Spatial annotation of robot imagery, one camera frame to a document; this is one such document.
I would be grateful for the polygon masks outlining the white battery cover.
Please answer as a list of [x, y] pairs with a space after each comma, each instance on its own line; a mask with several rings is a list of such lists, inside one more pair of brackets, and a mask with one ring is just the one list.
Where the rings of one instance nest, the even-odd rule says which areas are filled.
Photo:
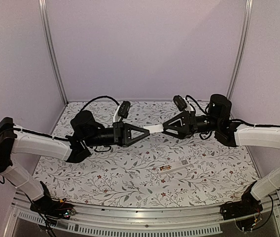
[[161, 133], [161, 132], [164, 131], [164, 128], [163, 128], [162, 124], [144, 126], [143, 128], [148, 130], [150, 134]]

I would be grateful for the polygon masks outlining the white remote control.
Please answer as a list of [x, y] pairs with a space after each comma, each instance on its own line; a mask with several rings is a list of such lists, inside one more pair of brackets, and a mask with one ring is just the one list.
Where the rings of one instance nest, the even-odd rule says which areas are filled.
[[184, 159], [184, 160], [179, 160], [179, 161], [175, 161], [175, 162], [164, 164], [164, 165], [170, 165], [172, 168], [161, 172], [159, 169], [159, 167], [160, 167], [159, 166], [159, 167], [157, 167], [157, 171], [159, 174], [164, 174], [164, 173], [168, 173], [168, 172], [174, 172], [177, 170], [181, 170], [183, 168], [188, 167], [190, 165], [190, 162], [188, 160]]

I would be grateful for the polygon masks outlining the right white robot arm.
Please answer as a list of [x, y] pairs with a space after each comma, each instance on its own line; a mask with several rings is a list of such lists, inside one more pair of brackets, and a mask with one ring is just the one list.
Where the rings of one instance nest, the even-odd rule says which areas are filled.
[[[232, 103], [224, 95], [213, 94], [207, 111], [197, 116], [188, 110], [188, 102], [177, 95], [173, 101], [180, 113], [163, 123], [163, 133], [177, 139], [190, 138], [195, 133], [214, 132], [215, 139], [226, 147], [257, 146], [280, 149], [280, 125], [250, 124], [241, 119], [231, 119]], [[241, 215], [248, 215], [261, 200], [280, 189], [280, 167], [256, 181], [243, 194], [237, 205]]]

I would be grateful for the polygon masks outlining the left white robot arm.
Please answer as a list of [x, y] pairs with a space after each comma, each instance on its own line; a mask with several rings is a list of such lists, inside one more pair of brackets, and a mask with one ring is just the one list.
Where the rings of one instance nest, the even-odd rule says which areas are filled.
[[91, 111], [82, 108], [70, 121], [73, 135], [64, 138], [27, 130], [17, 126], [12, 118], [5, 117], [0, 122], [0, 175], [36, 201], [44, 214], [52, 214], [56, 207], [49, 192], [11, 155], [32, 154], [80, 163], [91, 155], [93, 147], [131, 146], [148, 137], [150, 131], [123, 122], [129, 108], [128, 101], [118, 105], [112, 127], [108, 128], [97, 122]]

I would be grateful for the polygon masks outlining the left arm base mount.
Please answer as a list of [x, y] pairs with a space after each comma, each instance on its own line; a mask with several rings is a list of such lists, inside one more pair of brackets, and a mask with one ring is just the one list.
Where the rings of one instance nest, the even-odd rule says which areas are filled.
[[66, 199], [54, 200], [52, 199], [47, 186], [40, 181], [43, 187], [43, 197], [39, 200], [32, 201], [30, 210], [43, 214], [52, 219], [69, 219], [76, 213], [74, 206], [67, 203]]

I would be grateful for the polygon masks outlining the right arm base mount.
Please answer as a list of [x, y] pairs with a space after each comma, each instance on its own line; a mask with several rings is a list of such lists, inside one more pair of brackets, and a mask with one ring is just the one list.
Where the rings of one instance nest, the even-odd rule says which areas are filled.
[[222, 215], [223, 220], [240, 218], [263, 210], [261, 201], [256, 200], [251, 195], [250, 191], [251, 187], [248, 187], [241, 196], [240, 201], [228, 201], [220, 206], [220, 214]]

